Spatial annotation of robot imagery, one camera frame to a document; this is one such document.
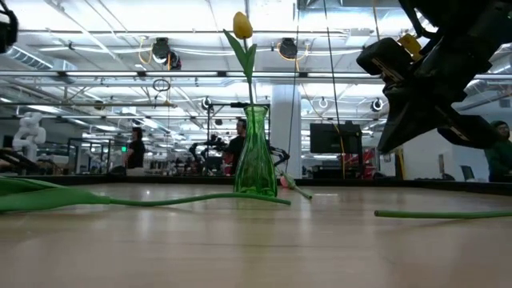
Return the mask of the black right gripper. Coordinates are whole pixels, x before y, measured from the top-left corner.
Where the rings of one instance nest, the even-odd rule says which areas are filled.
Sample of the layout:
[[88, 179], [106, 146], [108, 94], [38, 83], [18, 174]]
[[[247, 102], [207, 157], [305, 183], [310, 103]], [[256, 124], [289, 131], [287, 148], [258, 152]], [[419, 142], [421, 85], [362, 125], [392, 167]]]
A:
[[418, 68], [392, 38], [364, 48], [357, 64], [384, 81], [389, 105], [379, 151], [389, 153], [432, 130], [457, 146], [492, 147], [498, 140], [496, 129], [481, 116], [459, 114], [452, 104], [466, 98], [464, 89], [476, 74], [488, 71], [493, 53], [494, 30], [484, 24], [445, 34]]

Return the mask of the yellow artificial tulip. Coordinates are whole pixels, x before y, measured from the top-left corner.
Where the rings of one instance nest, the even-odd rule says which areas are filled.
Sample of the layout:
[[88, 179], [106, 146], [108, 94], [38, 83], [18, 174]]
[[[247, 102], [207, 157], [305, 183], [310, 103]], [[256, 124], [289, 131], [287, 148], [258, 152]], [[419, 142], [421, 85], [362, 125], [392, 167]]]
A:
[[243, 12], [237, 12], [233, 16], [233, 31], [224, 30], [231, 49], [234, 52], [248, 84], [250, 104], [254, 104], [253, 96], [253, 72], [258, 46], [250, 40], [253, 37], [253, 27], [250, 20]]
[[411, 34], [404, 34], [398, 42], [413, 56], [419, 56], [419, 52], [421, 51], [421, 45], [417, 41], [417, 39]]

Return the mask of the pink artificial tulip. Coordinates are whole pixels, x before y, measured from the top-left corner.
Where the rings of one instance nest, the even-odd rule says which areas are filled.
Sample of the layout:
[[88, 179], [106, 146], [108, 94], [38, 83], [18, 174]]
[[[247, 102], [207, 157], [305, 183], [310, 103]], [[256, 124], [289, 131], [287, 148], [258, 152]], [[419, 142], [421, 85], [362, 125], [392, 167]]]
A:
[[301, 196], [308, 200], [311, 200], [313, 198], [312, 194], [309, 194], [303, 191], [301, 188], [299, 188], [294, 178], [282, 170], [279, 171], [279, 181], [283, 188], [286, 188], [288, 190], [294, 190], [300, 193]]

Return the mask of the green glass vase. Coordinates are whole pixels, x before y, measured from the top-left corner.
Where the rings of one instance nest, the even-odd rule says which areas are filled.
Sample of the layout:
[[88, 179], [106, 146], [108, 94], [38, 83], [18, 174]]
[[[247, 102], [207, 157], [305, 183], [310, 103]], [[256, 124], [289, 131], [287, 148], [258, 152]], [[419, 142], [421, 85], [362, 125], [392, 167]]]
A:
[[265, 106], [250, 105], [246, 114], [246, 138], [238, 160], [234, 192], [268, 198], [278, 195], [274, 163], [266, 141]]

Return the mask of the red cart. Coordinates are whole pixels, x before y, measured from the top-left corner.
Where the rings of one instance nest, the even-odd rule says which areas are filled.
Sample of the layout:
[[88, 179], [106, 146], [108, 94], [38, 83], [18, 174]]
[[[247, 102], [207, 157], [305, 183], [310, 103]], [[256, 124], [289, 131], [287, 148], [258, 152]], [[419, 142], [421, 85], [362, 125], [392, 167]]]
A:
[[345, 178], [348, 179], [372, 179], [378, 168], [376, 149], [364, 147], [362, 156], [347, 154], [344, 156]]

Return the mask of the person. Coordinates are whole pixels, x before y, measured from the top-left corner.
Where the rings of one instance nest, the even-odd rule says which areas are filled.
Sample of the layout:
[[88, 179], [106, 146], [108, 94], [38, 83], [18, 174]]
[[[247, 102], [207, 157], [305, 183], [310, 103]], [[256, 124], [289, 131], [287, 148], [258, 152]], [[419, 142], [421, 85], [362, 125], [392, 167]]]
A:
[[225, 162], [230, 164], [230, 175], [236, 175], [238, 160], [241, 156], [246, 139], [247, 122], [245, 119], [239, 119], [236, 125], [237, 136], [233, 138], [225, 150]]
[[144, 175], [144, 154], [146, 148], [142, 140], [142, 128], [134, 127], [132, 129], [132, 139], [128, 145], [125, 154], [124, 165], [126, 176]]
[[484, 150], [489, 170], [490, 182], [512, 182], [512, 141], [510, 128], [504, 121], [491, 123], [500, 135], [500, 139]]

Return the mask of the black monitor on stand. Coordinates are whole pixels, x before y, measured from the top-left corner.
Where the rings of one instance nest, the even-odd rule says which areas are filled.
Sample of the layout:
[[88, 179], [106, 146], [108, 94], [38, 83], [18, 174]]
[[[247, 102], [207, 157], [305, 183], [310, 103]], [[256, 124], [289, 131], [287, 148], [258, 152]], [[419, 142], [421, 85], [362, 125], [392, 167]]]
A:
[[347, 121], [310, 124], [310, 152], [315, 156], [334, 156], [330, 164], [321, 164], [314, 176], [320, 178], [345, 178], [344, 156], [362, 156], [362, 130], [360, 125]]

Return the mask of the white robot figure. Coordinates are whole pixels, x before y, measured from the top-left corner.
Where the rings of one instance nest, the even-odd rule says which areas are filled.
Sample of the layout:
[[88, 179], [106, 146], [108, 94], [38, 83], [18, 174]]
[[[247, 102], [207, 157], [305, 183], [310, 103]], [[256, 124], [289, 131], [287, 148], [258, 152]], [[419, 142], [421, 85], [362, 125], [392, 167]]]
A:
[[25, 113], [12, 142], [13, 150], [21, 152], [32, 162], [37, 161], [38, 144], [46, 141], [46, 130], [39, 125], [41, 120], [42, 114], [39, 112]]

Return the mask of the green artificial flower stem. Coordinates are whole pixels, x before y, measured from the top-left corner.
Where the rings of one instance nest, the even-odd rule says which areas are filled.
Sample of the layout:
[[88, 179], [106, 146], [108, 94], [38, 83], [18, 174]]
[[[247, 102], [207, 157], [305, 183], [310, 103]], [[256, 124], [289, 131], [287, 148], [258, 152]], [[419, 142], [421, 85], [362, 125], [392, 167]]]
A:
[[382, 218], [424, 218], [424, 219], [478, 219], [512, 217], [512, 211], [487, 212], [408, 212], [392, 210], [376, 210], [376, 217]]
[[41, 180], [0, 176], [0, 213], [52, 210], [75, 205], [171, 206], [217, 198], [245, 198], [288, 206], [291, 204], [285, 199], [244, 193], [205, 194], [162, 201], [132, 201]]

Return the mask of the white building column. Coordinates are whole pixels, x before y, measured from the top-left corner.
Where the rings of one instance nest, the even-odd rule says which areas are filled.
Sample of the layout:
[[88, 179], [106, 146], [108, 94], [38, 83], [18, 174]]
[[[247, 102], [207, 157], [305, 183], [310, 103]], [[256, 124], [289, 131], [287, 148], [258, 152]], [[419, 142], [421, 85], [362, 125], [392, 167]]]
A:
[[293, 85], [272, 87], [270, 144], [290, 158], [278, 167], [294, 178], [302, 177], [301, 97]]

